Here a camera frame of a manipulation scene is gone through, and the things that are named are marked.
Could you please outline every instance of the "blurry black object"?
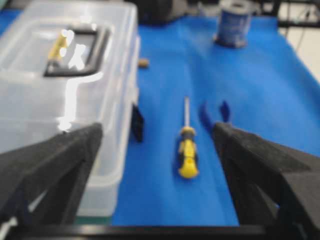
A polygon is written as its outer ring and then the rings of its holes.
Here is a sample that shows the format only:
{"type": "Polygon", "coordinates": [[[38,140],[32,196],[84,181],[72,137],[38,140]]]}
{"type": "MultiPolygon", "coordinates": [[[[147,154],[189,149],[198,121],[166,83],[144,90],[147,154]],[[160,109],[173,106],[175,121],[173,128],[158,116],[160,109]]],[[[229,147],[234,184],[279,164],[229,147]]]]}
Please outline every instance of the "blurry black object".
{"type": "Polygon", "coordinates": [[[96,123],[1,154],[0,226],[12,217],[20,226],[72,224],[102,135],[96,123]]]}
{"type": "Polygon", "coordinates": [[[144,140],[145,119],[139,111],[139,108],[134,104],[132,107],[131,129],[135,139],[142,143],[144,140]]]}
{"type": "Polygon", "coordinates": [[[227,123],[212,137],[241,225],[288,226],[297,239],[320,239],[319,157],[227,123]]]}
{"type": "Polygon", "coordinates": [[[146,24],[161,24],[168,21],[174,0],[127,0],[136,4],[139,22],[146,24]]]}

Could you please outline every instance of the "clear plastic storage box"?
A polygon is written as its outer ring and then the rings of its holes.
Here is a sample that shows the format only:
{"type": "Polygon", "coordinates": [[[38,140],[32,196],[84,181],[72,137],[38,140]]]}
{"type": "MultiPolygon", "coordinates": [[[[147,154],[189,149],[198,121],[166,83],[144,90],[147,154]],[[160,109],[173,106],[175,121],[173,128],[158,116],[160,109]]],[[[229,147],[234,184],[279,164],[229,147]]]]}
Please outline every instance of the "clear plastic storage box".
{"type": "Polygon", "coordinates": [[[80,216],[116,207],[139,49],[136,7],[102,1],[34,1],[0,39],[1,153],[103,125],[80,216]]]}

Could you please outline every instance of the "screwdriver shaft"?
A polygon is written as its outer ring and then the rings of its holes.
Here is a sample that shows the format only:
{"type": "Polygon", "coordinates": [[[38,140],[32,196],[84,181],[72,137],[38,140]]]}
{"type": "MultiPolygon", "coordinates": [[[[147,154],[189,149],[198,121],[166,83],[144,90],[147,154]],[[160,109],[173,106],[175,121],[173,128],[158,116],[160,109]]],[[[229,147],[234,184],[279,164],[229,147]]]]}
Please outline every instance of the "screwdriver shaft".
{"type": "Polygon", "coordinates": [[[189,127],[190,125],[190,107],[189,107],[189,97],[184,97],[184,126],[189,127]]]}

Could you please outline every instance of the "black metal bar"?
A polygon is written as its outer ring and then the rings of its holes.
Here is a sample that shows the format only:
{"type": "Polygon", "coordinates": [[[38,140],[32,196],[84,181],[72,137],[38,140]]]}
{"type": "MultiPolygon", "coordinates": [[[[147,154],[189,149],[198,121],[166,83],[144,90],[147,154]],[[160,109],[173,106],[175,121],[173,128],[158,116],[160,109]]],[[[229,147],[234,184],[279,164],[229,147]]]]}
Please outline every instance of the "black metal bar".
{"type": "Polygon", "coordinates": [[[292,229],[261,225],[239,227],[107,227],[107,226],[37,226],[34,228],[14,227],[8,240],[23,239],[153,239],[162,237],[176,240],[181,237],[219,240],[270,240],[290,238],[292,229]]]}
{"type": "Polygon", "coordinates": [[[279,20],[278,21],[279,28],[289,28],[289,27],[296,27],[296,28],[320,28],[320,22],[311,22],[311,21],[287,21],[287,20],[279,20]]]}

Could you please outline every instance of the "black cable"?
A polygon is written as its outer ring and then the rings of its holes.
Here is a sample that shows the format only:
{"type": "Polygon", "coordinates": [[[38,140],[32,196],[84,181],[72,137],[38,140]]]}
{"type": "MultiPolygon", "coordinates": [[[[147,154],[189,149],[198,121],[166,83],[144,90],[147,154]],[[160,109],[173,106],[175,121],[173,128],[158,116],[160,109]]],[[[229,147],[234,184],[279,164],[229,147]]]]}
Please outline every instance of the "black cable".
{"type": "MultiPolygon", "coordinates": [[[[305,20],[307,21],[309,19],[309,16],[310,16],[310,12],[311,12],[311,7],[309,8],[309,10],[305,13],[305,20]]],[[[306,33],[306,28],[304,27],[302,29],[302,33],[301,33],[301,36],[300,36],[300,39],[299,39],[299,42],[295,48],[295,51],[298,53],[300,47],[301,47],[301,43],[305,37],[305,33],[306,33]]]]}

